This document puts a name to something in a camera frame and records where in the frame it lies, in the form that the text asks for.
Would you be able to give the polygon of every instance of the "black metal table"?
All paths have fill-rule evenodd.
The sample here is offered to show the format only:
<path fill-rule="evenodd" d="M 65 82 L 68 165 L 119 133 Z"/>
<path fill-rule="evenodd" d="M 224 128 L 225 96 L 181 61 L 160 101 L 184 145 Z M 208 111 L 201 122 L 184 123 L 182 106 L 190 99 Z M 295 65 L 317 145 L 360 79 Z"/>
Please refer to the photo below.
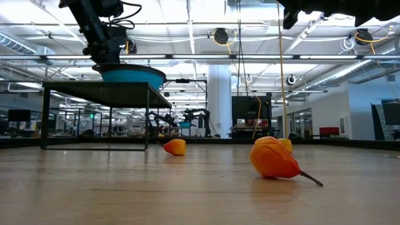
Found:
<path fill-rule="evenodd" d="M 48 122 L 50 110 L 51 90 L 64 93 L 75 98 L 85 99 L 87 101 L 102 104 L 110 107 L 109 117 L 109 138 L 111 138 L 113 108 L 169 108 L 171 104 L 162 97 L 147 82 L 87 82 L 87 81 L 67 81 L 67 82 L 44 82 L 43 83 L 43 110 L 42 110 L 42 131 L 41 131 L 41 149 L 48 148 Z M 149 120 L 146 117 L 144 149 L 129 149 L 131 151 L 145 151 L 149 146 L 148 133 Z M 83 149 L 83 148 L 62 148 L 62 150 L 104 150 L 102 149 Z M 126 149 L 108 149 L 110 151 Z"/>

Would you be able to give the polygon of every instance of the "monitor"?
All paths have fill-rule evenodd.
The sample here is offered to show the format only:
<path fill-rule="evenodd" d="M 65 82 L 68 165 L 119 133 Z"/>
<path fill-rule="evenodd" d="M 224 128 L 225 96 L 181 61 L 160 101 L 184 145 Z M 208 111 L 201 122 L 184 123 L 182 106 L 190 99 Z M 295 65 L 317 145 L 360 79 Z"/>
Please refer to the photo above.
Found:
<path fill-rule="evenodd" d="M 31 122 L 31 111 L 22 109 L 9 109 L 8 122 Z"/>
<path fill-rule="evenodd" d="M 400 103 L 393 101 L 383 104 L 383 113 L 386 125 L 400 125 Z"/>

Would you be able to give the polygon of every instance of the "blue bowl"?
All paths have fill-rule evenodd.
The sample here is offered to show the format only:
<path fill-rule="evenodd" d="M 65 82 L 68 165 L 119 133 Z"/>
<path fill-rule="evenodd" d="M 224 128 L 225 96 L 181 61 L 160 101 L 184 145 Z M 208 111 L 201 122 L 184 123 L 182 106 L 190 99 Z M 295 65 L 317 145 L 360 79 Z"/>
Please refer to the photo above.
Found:
<path fill-rule="evenodd" d="M 92 67 L 105 82 L 147 82 L 155 90 L 166 81 L 166 75 L 147 66 L 133 64 L 103 63 Z"/>
<path fill-rule="evenodd" d="M 190 122 L 179 122 L 179 125 L 181 128 L 190 128 L 192 124 Z"/>

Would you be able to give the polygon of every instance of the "wooden table surface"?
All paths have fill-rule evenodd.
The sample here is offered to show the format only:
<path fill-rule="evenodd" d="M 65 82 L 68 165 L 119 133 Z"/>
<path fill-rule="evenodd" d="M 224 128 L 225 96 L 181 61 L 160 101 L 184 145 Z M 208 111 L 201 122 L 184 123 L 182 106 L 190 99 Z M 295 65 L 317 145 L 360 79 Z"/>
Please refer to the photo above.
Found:
<path fill-rule="evenodd" d="M 147 152 L 0 151 L 0 224 L 400 224 L 400 160 L 295 146 L 304 177 L 266 180 L 247 145 Z"/>

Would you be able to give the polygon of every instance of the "orange bell pepper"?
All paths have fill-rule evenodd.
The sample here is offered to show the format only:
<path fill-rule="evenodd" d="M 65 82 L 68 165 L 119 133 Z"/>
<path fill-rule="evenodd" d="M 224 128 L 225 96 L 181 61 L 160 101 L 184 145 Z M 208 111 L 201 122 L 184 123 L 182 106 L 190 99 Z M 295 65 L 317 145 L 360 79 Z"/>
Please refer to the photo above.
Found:
<path fill-rule="evenodd" d="M 174 139 L 164 145 L 164 150 L 174 156 L 184 156 L 186 154 L 186 141 Z"/>
<path fill-rule="evenodd" d="M 323 186 L 321 182 L 302 171 L 286 147 L 273 137 L 262 137 L 255 142 L 251 149 L 250 161 L 265 178 L 293 178 L 302 175 Z"/>

